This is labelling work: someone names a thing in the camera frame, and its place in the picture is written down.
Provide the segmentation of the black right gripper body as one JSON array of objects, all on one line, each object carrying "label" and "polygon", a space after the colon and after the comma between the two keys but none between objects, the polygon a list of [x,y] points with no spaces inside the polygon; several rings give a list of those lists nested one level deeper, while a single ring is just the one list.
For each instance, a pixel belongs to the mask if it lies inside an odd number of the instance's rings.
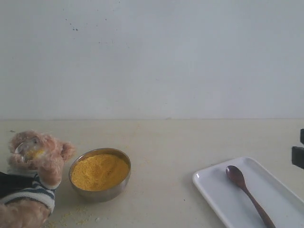
[{"label": "black right gripper body", "polygon": [[300,130],[300,143],[302,146],[292,147],[291,162],[300,169],[304,169],[304,129]]}]

